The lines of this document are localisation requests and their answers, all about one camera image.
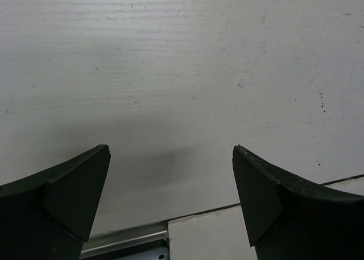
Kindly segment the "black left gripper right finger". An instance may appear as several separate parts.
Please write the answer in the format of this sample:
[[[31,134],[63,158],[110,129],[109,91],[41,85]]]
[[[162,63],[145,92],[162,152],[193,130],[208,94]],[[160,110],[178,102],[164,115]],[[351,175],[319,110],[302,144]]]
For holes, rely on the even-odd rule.
[[[233,171],[258,259],[362,259],[363,196],[316,184],[242,146]]]

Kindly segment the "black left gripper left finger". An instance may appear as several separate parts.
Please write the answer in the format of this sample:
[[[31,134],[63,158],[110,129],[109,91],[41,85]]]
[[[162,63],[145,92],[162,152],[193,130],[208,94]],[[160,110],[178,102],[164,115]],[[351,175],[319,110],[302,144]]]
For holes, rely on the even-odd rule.
[[[110,164],[108,145],[1,186],[1,259],[79,259]]]

